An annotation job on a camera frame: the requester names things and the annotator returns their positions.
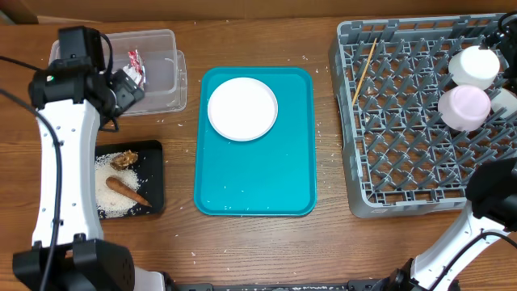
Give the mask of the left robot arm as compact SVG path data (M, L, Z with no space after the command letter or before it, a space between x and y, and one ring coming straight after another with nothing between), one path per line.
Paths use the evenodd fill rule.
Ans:
M58 32L61 55L36 69L24 107L41 139L40 209L29 251L12 260L31 290L172 290L164 272L137 267L126 247L103 238L95 200L99 132L144 91L112 68L112 46L89 27Z

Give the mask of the red snack wrapper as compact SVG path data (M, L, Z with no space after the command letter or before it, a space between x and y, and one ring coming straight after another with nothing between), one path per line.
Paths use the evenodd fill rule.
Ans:
M144 88L145 84L145 62L137 49L128 52L130 59L130 72L134 75L133 80L139 87Z

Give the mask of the white cup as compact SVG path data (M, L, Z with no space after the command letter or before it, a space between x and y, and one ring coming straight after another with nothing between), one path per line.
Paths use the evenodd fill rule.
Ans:
M504 108L505 112L500 117L503 119L507 118L517 111L516 94L507 89L501 89L500 92L492 98L491 108L493 112Z

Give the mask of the pink white bowl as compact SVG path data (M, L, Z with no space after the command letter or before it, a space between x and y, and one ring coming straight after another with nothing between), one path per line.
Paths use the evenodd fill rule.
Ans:
M438 102L443 122L460 132L479 129L490 109L489 96L482 89L471 85L460 85L446 91Z

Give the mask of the white tissue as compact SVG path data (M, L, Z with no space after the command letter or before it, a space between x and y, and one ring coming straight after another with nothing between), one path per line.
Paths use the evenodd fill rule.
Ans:
M138 85L141 85L141 82L143 81L142 74L131 65L126 65L123 67L123 71Z

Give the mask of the brown food scrap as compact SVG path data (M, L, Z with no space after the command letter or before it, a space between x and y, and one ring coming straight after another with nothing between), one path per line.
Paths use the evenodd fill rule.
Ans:
M138 153L132 152L131 150L127 150L122 152L121 154L116 155L110 161L110 166L117 171L122 171L130 167L135 162L137 162L137 160Z

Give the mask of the wooden chopstick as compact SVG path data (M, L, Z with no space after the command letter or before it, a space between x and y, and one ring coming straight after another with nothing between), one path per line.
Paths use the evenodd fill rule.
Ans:
M370 51L369 51L369 54L368 54L368 58L367 60L365 61L364 63L364 69L362 71L362 74L360 75L360 79L359 79L359 82L357 84L357 87L356 87L356 91L355 91L355 94L354 94L354 97L352 99L352 107L355 105L355 102L356 100L358 99L359 97L359 92L360 92L360 89L362 87L362 84L363 84L363 81L364 81L364 78L365 78L365 75L368 71L368 67L370 65L370 62L371 62L371 59L372 59L372 55L373 53L375 52L375 49L376 49L376 44L377 44L377 38L373 41L372 43L372 47L370 48Z

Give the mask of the large white plate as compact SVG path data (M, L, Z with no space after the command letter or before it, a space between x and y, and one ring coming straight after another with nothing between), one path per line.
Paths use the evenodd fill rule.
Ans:
M222 137L253 141L268 133L278 116L273 90L255 78L232 78L220 84L208 100L208 119Z

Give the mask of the carrot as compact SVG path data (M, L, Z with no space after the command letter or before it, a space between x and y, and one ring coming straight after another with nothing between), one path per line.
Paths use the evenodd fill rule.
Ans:
M106 178L106 185L114 192L119 193L131 200L136 201L138 204L151 207L152 205L136 191L132 190L128 185L123 183L120 179L115 176Z

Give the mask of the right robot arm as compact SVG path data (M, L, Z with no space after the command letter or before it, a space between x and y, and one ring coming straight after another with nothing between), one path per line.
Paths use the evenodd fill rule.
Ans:
M501 16L496 31L477 51L488 52L496 45L509 64L503 77L511 80L511 92L516 93L516 11ZM474 125L481 125L481 117L488 116L489 97L472 85L457 86L439 99L442 120L452 129L472 131ZM369 290L453 290L457 275L487 247L502 239L516 248L516 242L508 238L516 232L516 157L479 166L465 194L467 203L446 232Z

